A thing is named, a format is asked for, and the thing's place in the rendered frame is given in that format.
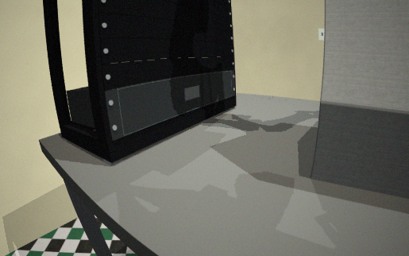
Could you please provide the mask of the black server rack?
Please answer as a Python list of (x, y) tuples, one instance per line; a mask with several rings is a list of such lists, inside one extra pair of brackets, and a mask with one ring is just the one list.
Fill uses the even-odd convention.
[(231, 0), (82, 0), (79, 91), (65, 88), (57, 0), (43, 7), (62, 138), (106, 164), (237, 105)]

